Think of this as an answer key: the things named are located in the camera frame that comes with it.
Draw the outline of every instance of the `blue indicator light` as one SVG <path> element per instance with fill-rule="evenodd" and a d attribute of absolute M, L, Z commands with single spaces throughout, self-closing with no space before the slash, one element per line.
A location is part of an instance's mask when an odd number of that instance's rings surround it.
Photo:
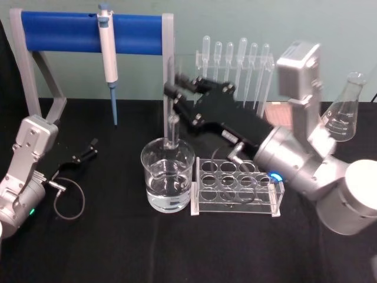
<path fill-rule="evenodd" d="M 283 178 L 281 177 L 281 175 L 279 175 L 277 173 L 270 173 L 270 177 L 274 178 L 278 182 L 281 182 L 283 180 Z"/>

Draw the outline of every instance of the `glass beaker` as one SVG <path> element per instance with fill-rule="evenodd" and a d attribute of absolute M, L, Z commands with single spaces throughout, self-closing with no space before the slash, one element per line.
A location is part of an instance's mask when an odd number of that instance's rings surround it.
<path fill-rule="evenodd" d="M 325 127 L 337 142 L 350 140 L 356 133 L 359 96 L 365 83 L 362 73 L 349 73 L 342 93 L 322 116 Z"/>
<path fill-rule="evenodd" d="M 184 140 L 171 146 L 167 138 L 151 141 L 141 152 L 147 197 L 159 212 L 173 213 L 190 201 L 191 180 L 195 153 Z"/>

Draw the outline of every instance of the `micropipette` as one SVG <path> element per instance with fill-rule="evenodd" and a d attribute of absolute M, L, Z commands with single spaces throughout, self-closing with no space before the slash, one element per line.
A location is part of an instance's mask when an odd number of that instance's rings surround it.
<path fill-rule="evenodd" d="M 232 59 L 233 59 L 233 43 L 228 42 L 228 44 L 226 45 L 226 53 L 225 53 L 226 67 L 225 67 L 224 81 L 228 81 L 229 79 L 229 71 L 230 71 L 230 66 L 232 64 Z"/>
<path fill-rule="evenodd" d="M 207 77 L 208 61 L 210 59 L 211 38 L 206 35 L 203 37 L 203 46 L 201 51 L 201 60 L 203 61 L 203 78 Z"/>
<path fill-rule="evenodd" d="M 217 81 L 217 75 L 219 74 L 219 66 L 220 66 L 222 49 L 223 49 L 223 44 L 220 41 L 217 41 L 214 45 L 214 53 L 213 53 L 213 61 L 214 61 L 213 80 L 214 81 Z"/>
<path fill-rule="evenodd" d="M 257 86 L 255 88 L 255 98 L 254 98 L 253 109 L 255 109 L 255 105 L 256 105 L 257 100 L 258 100 L 260 85 L 262 83 L 262 76 L 263 76 L 263 72 L 264 72 L 264 66 L 267 63 L 267 56 L 269 55 L 269 51 L 270 51 L 270 45 L 266 43 L 262 48 L 262 53 L 260 54 L 260 68 L 259 68 Z"/>
<path fill-rule="evenodd" d="M 252 43 L 250 46 L 250 52 L 249 52 L 249 69 L 246 74 L 245 91 L 243 94 L 243 107 L 245 107 L 247 94 L 249 93 L 249 87 L 250 87 L 250 82 L 252 80 L 252 74 L 254 70 L 254 63 L 255 63 L 257 51 L 258 51 L 258 45 L 256 43 Z"/>
<path fill-rule="evenodd" d="M 237 71 L 236 71 L 236 91 L 234 92 L 233 96 L 234 99 L 237 98 L 238 93 L 238 84 L 240 82 L 240 76 L 241 76 L 241 70 L 242 70 L 242 64 L 243 60 L 245 58 L 246 53 L 246 47 L 247 47 L 247 39 L 245 37 L 240 39 L 240 43 L 238 45 L 238 52 L 237 52 Z"/>
<path fill-rule="evenodd" d="M 105 79 L 110 89 L 111 106 L 113 108 L 114 125 L 118 124 L 117 98 L 115 87 L 118 81 L 117 55 L 115 52 L 115 38 L 113 27 L 113 11 L 107 3 L 98 5 L 101 12 L 97 14 L 98 29 L 100 30 L 101 52 L 104 62 Z"/>

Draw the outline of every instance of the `erlenmeyer flask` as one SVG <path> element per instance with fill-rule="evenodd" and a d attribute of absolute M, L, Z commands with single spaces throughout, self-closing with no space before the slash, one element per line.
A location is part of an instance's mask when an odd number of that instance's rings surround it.
<path fill-rule="evenodd" d="M 349 73 L 342 93 L 322 116 L 325 127 L 337 142 L 350 140 L 356 133 L 359 96 L 365 83 L 362 73 Z"/>

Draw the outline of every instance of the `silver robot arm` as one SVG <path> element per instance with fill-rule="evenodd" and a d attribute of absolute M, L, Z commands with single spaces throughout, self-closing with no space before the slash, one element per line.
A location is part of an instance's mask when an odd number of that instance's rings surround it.
<path fill-rule="evenodd" d="M 12 236 L 44 197 L 44 175 L 35 170 L 51 149 L 58 127 L 40 116 L 24 118 L 12 146 L 14 155 L 0 183 L 0 223 L 3 238 Z"/>
<path fill-rule="evenodd" d="M 347 164 L 331 156 L 336 143 L 319 118 L 319 58 L 319 44 L 295 42 L 277 61 L 280 94 L 290 97 L 293 131 L 274 128 L 254 161 L 315 201 L 329 229 L 353 235 L 377 220 L 377 187 L 361 177 L 375 174 L 377 162 Z"/>

